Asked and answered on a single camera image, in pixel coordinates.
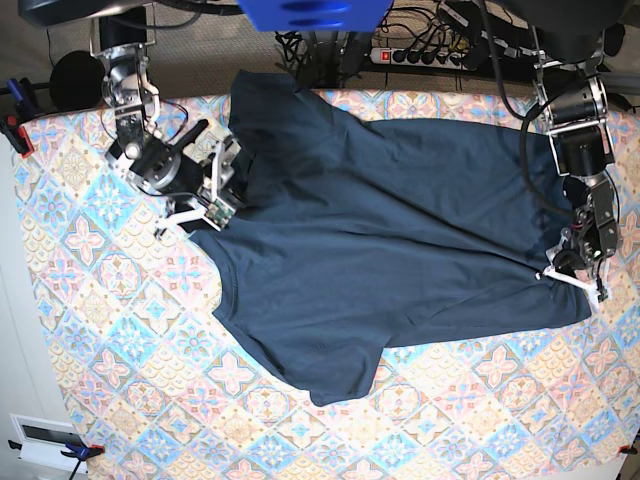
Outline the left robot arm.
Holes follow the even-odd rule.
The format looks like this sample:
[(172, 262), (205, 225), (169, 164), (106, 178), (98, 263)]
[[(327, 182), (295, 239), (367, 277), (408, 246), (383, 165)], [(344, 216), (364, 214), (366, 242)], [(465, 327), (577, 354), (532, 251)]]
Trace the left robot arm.
[[(598, 67), (607, 29), (630, 7), (628, 1), (505, 1), (527, 22), (535, 58), (536, 102), (521, 116), (519, 164), (527, 189), (547, 210), (571, 222), (546, 253), (545, 277), (585, 291), (598, 305), (607, 299), (609, 260), (619, 246), (620, 200), (607, 171), (614, 162), (607, 125), (609, 106)], [(569, 208), (556, 206), (530, 176), (527, 132), (543, 119), (557, 174)]]

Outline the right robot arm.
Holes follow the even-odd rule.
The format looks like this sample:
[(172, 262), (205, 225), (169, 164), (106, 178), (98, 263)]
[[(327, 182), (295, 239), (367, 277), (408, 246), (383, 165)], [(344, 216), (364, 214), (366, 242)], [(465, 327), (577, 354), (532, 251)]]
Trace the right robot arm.
[(228, 130), (208, 120), (176, 134), (161, 129), (163, 102), (147, 73), (157, 27), (147, 6), (91, 23), (90, 53), (105, 67), (103, 98), (115, 122), (107, 162), (134, 190), (164, 201), (156, 237), (178, 225), (221, 231), (241, 205), (231, 188), (240, 146)]

